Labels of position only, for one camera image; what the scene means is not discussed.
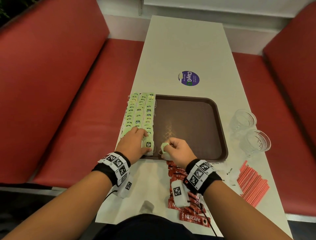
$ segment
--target red cushion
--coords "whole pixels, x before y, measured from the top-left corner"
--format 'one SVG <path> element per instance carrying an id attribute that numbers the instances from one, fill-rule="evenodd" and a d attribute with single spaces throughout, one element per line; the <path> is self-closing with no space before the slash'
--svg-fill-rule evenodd
<path id="1" fill-rule="evenodd" d="M 304 8 L 264 53 L 316 145 L 316 2 Z"/>
<path id="2" fill-rule="evenodd" d="M 286 213 L 316 216 L 316 161 L 261 56 L 233 53 L 257 128 L 271 139 L 266 156 Z"/>
<path id="3" fill-rule="evenodd" d="M 45 0 L 0 35 L 0 182 L 24 183 L 108 28 L 95 0 Z"/>
<path id="4" fill-rule="evenodd" d="M 115 150 L 143 44 L 108 39 L 35 183 L 70 187 Z"/>

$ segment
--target purple circular sticker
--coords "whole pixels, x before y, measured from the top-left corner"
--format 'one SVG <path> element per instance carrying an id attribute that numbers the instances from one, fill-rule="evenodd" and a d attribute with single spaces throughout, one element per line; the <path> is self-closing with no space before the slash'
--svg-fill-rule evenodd
<path id="1" fill-rule="evenodd" d="M 200 82 L 198 75 L 191 71 L 183 71 L 178 75 L 179 81 L 187 86 L 195 86 Z"/>

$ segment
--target clear glass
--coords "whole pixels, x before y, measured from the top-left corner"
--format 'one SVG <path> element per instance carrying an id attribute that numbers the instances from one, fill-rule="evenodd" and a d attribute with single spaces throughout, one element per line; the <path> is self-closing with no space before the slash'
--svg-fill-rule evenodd
<path id="1" fill-rule="evenodd" d="M 252 129 L 241 139 L 239 147 L 247 157 L 250 157 L 255 152 L 268 151 L 271 148 L 271 141 L 264 132 Z"/>
<path id="2" fill-rule="evenodd" d="M 230 121 L 230 128 L 234 131 L 245 130 L 251 128 L 257 124 L 255 115 L 246 110 L 239 109 L 235 112 L 232 120 Z"/>

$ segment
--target right hand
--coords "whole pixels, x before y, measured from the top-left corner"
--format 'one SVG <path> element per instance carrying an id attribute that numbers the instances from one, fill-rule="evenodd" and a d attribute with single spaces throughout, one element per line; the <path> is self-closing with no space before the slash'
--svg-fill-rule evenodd
<path id="1" fill-rule="evenodd" d="M 171 137 L 166 142 L 169 143 L 169 145 L 164 147 L 164 151 L 170 154 L 171 160 L 177 166 L 186 169 L 187 165 L 197 158 L 185 140 Z"/>

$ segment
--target table top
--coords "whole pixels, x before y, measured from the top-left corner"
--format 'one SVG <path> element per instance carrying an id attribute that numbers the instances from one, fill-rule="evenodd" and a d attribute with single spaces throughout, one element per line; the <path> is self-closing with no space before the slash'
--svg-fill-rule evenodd
<path id="1" fill-rule="evenodd" d="M 183 71 L 195 73 L 199 83 L 182 84 L 178 76 Z M 230 137 L 229 122 L 236 110 L 250 107 L 221 23 L 153 16 L 131 92 L 212 99 L 218 106 L 227 142 L 226 163 L 239 168 L 246 160 L 238 141 Z M 292 236 L 265 153 L 248 161 L 270 186 L 257 209 Z M 214 235 L 209 228 L 180 221 L 179 212 L 167 208 L 170 178 L 164 161 L 141 159 L 131 166 L 131 174 L 135 183 L 131 196 L 125 199 L 109 196 L 96 222 L 117 224 L 137 215 L 143 202 L 148 200 L 155 206 L 154 214 L 181 223 L 192 233 Z M 222 236 L 214 222 L 212 225 Z"/>

